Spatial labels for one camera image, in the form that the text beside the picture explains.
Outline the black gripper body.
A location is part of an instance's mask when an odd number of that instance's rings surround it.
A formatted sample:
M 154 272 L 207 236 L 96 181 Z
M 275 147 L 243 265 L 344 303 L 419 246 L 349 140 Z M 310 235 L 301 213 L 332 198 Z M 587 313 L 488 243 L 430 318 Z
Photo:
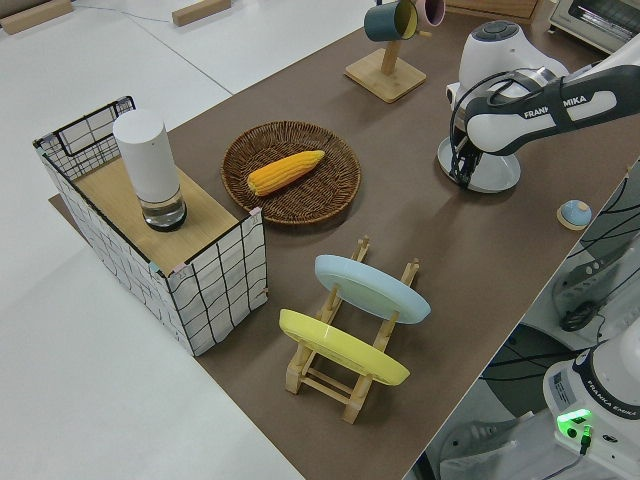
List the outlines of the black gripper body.
M 474 171 L 483 155 L 483 152 L 473 144 L 468 136 L 454 137 L 451 151 L 453 171 Z

